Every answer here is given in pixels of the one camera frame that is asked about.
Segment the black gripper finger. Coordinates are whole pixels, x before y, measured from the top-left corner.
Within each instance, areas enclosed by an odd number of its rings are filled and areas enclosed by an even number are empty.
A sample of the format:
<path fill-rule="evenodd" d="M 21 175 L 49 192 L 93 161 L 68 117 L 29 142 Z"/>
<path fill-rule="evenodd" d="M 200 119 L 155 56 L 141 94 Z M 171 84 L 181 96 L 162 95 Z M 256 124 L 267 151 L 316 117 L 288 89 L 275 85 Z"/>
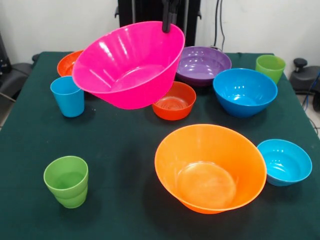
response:
<path fill-rule="evenodd" d="M 170 1 L 162 0 L 163 15 L 162 15 L 162 31 L 164 33 L 170 32 Z"/>
<path fill-rule="evenodd" d="M 179 0 L 171 0 L 170 1 L 170 14 L 171 14 L 171 23 L 176 24 L 177 22 L 177 14 L 179 8 Z"/>

